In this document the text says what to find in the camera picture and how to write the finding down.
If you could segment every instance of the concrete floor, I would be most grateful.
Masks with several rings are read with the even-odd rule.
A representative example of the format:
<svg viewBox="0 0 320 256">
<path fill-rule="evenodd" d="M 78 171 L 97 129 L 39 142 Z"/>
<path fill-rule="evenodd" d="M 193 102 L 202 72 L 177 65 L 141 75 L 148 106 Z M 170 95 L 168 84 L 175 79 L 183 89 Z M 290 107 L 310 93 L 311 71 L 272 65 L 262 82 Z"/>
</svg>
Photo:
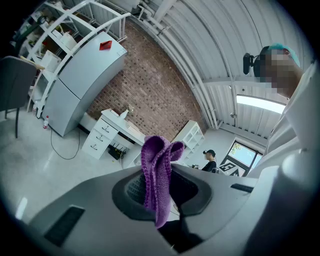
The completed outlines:
<svg viewBox="0 0 320 256">
<path fill-rule="evenodd" d="M 84 153 L 81 148 L 87 134 L 76 128 L 61 137 L 43 129 L 43 119 L 37 119 L 32 112 L 21 108 L 18 123 L 18 138 L 15 138 L 16 111 L 0 112 L 0 188 L 7 201 L 8 210 L 15 214 L 22 198 L 27 205 L 22 220 L 28 223 L 43 207 L 69 191 L 79 183 L 121 170 L 121 165 L 108 152 L 100 160 Z"/>
</svg>

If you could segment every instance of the purple towel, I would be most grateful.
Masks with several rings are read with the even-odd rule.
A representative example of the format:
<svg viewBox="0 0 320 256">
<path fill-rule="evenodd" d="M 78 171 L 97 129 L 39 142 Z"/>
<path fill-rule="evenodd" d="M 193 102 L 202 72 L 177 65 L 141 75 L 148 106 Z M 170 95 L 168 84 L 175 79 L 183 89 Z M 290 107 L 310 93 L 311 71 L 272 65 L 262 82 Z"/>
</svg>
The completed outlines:
<svg viewBox="0 0 320 256">
<path fill-rule="evenodd" d="M 141 166 L 145 176 L 144 206 L 155 211 L 155 226 L 161 228 L 170 212 L 170 161 L 177 161 L 184 151 L 180 141 L 170 143 L 162 136 L 146 136 L 141 149 Z"/>
</svg>

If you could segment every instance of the brick wall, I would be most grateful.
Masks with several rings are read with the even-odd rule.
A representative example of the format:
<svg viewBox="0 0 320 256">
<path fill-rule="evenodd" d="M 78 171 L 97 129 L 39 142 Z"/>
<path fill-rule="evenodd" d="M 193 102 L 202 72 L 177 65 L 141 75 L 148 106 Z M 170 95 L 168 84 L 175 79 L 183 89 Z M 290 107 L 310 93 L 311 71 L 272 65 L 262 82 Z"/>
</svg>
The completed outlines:
<svg viewBox="0 0 320 256">
<path fill-rule="evenodd" d="M 145 135 L 162 135 L 171 141 L 189 120 L 208 127 L 187 82 L 169 56 L 137 24 L 125 22 L 127 50 L 124 69 L 94 99 L 87 113 L 99 119 L 101 111 L 118 113 L 134 106 L 125 118 Z"/>
</svg>

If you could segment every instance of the red magnet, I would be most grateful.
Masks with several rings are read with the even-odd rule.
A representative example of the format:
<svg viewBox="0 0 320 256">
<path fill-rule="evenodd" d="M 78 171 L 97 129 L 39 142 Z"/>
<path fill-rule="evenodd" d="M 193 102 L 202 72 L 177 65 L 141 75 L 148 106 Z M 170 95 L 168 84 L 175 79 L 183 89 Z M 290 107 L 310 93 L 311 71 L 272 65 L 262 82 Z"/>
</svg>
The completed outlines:
<svg viewBox="0 0 320 256">
<path fill-rule="evenodd" d="M 110 40 L 110 41 L 106 41 L 106 42 L 102 42 L 102 43 L 100 43 L 100 51 L 102 51 L 102 50 L 108 50 L 108 49 L 110 49 L 111 48 L 111 45 L 112 45 L 112 41 Z"/>
</svg>

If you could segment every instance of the white shelving unit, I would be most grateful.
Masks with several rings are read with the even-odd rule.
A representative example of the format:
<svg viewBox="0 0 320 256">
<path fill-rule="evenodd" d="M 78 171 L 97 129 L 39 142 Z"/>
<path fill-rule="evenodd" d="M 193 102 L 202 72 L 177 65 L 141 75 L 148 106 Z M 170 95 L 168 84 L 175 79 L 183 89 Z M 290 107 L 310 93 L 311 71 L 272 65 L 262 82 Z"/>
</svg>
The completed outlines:
<svg viewBox="0 0 320 256">
<path fill-rule="evenodd" d="M 178 163 L 186 165 L 186 162 L 199 149 L 205 141 L 205 137 L 196 121 L 189 120 L 172 142 L 182 142 L 184 152 Z"/>
<path fill-rule="evenodd" d="M 37 40 L 33 47 L 28 43 L 26 49 L 28 51 L 28 60 L 33 60 L 36 64 L 41 65 L 41 56 L 37 53 L 41 49 L 43 41 L 50 37 L 58 46 L 59 49 L 66 53 L 65 57 L 61 60 L 60 64 L 54 72 L 43 70 L 40 76 L 44 76 L 46 80 L 46 87 L 42 94 L 41 100 L 37 103 L 37 117 L 40 118 L 43 107 L 46 104 L 46 99 L 49 95 L 50 89 L 58 77 L 58 74 L 63 69 L 67 61 L 72 58 L 80 47 L 94 35 L 100 31 L 105 31 L 114 37 L 118 42 L 124 40 L 125 36 L 125 21 L 130 13 L 120 14 L 106 5 L 96 2 L 95 0 L 64 0 L 61 1 L 63 8 L 56 6 L 49 2 L 44 2 L 31 17 L 37 21 L 38 11 L 48 8 L 55 16 L 56 20 L 50 26 L 46 27 L 42 24 L 40 27 L 43 34 Z M 75 35 L 81 35 L 83 38 L 72 49 L 68 49 L 53 33 L 52 31 L 60 24 L 65 23 L 76 31 Z"/>
</svg>

